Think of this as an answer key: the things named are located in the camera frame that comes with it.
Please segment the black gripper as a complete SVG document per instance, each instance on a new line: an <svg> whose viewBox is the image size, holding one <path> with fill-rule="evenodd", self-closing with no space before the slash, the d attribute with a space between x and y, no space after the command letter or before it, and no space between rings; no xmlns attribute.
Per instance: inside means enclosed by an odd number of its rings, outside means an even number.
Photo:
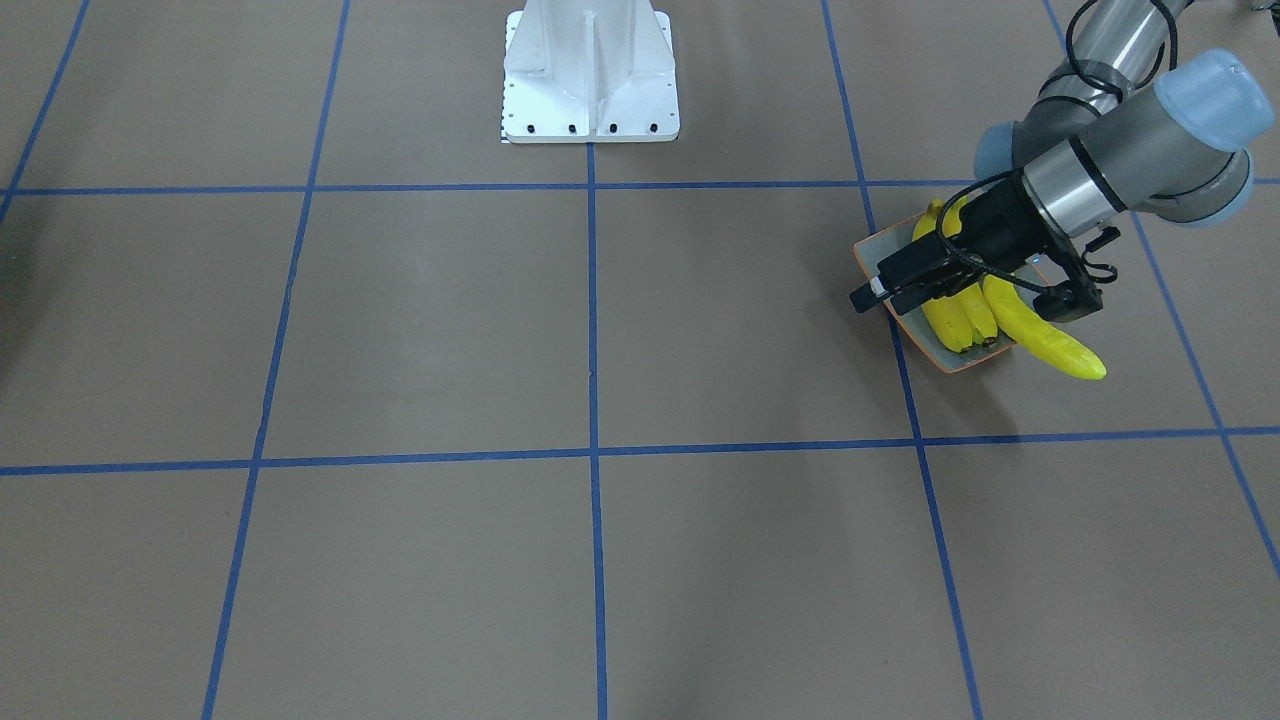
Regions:
<svg viewBox="0 0 1280 720"><path fill-rule="evenodd" d="M963 227L946 236L945 215L961 196L968 196L960 211ZM854 310L868 313L888 304L900 315L914 311L951 296L959 281L977 281L992 268L1011 274L1032 256L1046 256L1055 238L1064 238L1044 219L1024 176L992 176L954 193L940 211L940 236L948 250L928 234L881 259L877 275L849 295Z"/></svg>

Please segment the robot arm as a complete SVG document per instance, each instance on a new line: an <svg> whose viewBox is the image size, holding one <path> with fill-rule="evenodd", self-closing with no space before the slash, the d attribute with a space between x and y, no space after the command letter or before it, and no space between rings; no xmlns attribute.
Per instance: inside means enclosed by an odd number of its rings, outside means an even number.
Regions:
<svg viewBox="0 0 1280 720"><path fill-rule="evenodd" d="M1088 1L1069 27L1064 61L1021 120L991 127L957 231L936 229L876 264L851 304L905 314L992 275L1015 281L1036 256L1062 269L1029 284L1047 322L1103 306L1115 269L1088 255L1115 238L1128 211L1203 227L1251 196L1249 146L1277 114L1245 64L1224 49L1179 58L1184 1Z"/></svg>

